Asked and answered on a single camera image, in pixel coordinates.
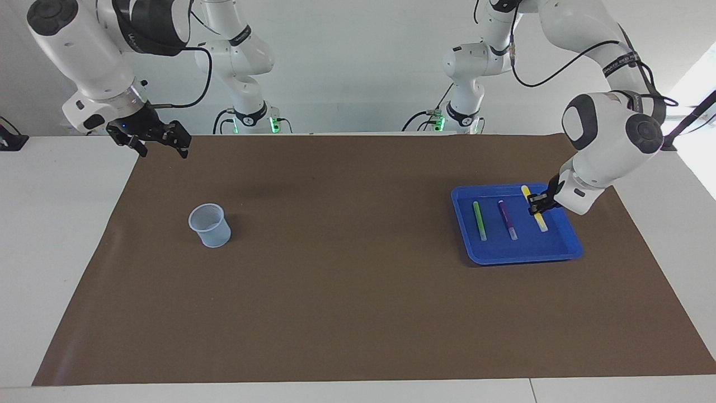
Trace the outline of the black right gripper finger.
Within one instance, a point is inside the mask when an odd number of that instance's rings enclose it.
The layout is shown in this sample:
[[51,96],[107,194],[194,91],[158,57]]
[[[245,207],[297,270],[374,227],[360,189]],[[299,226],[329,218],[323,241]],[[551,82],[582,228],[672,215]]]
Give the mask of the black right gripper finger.
[[177,151],[182,159],[189,156],[189,147],[192,136],[178,120],[163,125],[163,145]]
[[147,156],[148,149],[146,148],[145,143],[143,143],[143,141],[141,141],[136,135],[126,135],[120,133],[120,145],[133,149],[141,158],[145,158]]

